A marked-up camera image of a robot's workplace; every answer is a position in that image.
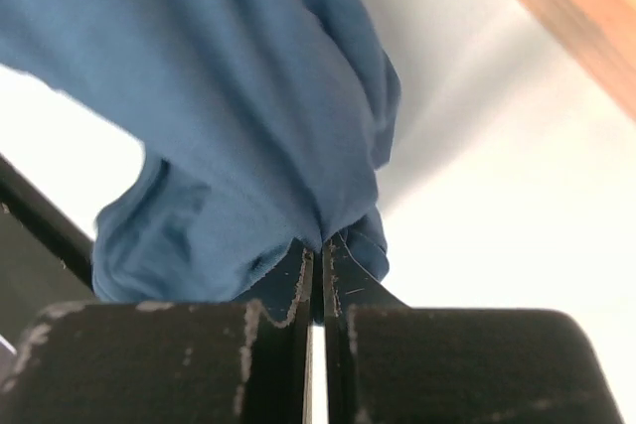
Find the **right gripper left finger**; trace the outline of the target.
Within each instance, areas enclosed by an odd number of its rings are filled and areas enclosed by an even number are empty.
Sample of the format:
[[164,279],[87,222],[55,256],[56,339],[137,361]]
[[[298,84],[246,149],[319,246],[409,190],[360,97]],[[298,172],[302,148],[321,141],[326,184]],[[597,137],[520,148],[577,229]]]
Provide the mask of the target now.
[[235,301],[46,308],[1,384],[5,423],[307,423],[313,253]]

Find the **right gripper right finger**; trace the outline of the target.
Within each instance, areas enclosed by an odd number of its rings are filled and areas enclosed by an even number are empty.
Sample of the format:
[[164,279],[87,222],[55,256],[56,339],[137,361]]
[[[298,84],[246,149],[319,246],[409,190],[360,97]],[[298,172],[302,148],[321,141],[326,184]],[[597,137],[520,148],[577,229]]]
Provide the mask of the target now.
[[591,343],[550,310],[411,308],[334,237],[322,251],[333,423],[617,423]]

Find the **blue t-shirt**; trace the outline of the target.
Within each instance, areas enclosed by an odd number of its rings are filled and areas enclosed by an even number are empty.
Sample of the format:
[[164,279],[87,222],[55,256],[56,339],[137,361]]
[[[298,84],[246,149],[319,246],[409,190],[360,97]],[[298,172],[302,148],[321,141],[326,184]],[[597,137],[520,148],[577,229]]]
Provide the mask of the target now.
[[336,233],[387,275],[400,87],[361,0],[1,0],[1,61],[144,145],[97,219],[100,299],[229,301]]

